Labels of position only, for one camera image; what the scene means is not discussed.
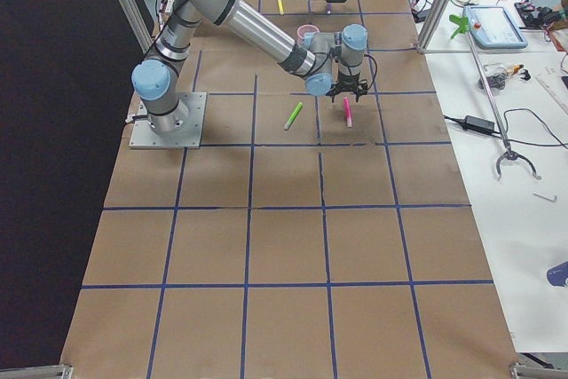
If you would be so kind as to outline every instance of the blue joint cap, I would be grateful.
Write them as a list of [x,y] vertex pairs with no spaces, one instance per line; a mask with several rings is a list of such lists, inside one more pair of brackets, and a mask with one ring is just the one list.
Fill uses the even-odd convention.
[[310,47],[310,45],[312,44],[313,35],[315,35],[315,32],[313,31],[304,34],[304,48]]
[[354,51],[364,51],[367,47],[367,29],[359,24],[350,24],[343,29],[342,40]]
[[568,262],[550,268],[547,272],[547,279],[553,286],[568,286]]
[[325,95],[331,89],[331,74],[317,73],[316,75],[311,75],[305,81],[305,89],[316,97]]
[[132,84],[144,101],[155,101],[168,91],[171,76],[168,67],[157,59],[147,59],[134,67]]

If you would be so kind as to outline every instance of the pink cup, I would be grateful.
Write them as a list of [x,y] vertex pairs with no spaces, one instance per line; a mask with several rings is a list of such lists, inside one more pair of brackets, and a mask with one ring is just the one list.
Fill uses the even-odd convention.
[[298,30],[296,31],[297,34],[297,41],[299,44],[304,44],[304,35],[306,33],[319,33],[320,29],[317,28],[316,26],[313,26],[312,24],[305,24],[301,27],[298,27]]

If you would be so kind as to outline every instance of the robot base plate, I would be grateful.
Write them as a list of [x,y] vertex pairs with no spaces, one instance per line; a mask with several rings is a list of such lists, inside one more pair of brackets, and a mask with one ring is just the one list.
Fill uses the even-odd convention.
[[[160,149],[160,148],[199,148],[201,134],[203,133],[203,117],[207,103],[207,92],[181,93],[179,101],[187,105],[190,115],[180,130],[165,135],[158,135],[150,127],[147,120],[138,120],[134,123],[130,148],[134,149]],[[146,107],[140,103],[138,115],[147,114]]]

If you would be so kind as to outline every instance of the pink marker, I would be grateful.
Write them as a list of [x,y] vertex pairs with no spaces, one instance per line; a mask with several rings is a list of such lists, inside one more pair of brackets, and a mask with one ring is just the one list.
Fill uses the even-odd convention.
[[349,100],[347,97],[343,97],[343,108],[345,109],[345,120],[347,121],[347,127],[353,127],[353,121],[351,119],[351,107],[349,105]]

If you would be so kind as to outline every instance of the metal mounting plate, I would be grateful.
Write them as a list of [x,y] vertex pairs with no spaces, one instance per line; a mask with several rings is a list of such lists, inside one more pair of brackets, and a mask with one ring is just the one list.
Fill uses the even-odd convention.
[[523,377],[532,379],[567,379],[568,371],[555,370],[542,367],[527,367],[520,364],[510,366],[511,377],[520,379]]
[[[190,112],[181,129],[166,135],[158,135],[150,127],[150,123],[147,120],[138,120],[134,123],[134,129],[130,137],[130,148],[199,148],[201,145],[201,134],[203,133],[207,92],[181,93],[179,101],[185,103]],[[144,103],[140,103],[137,114],[147,114]]]

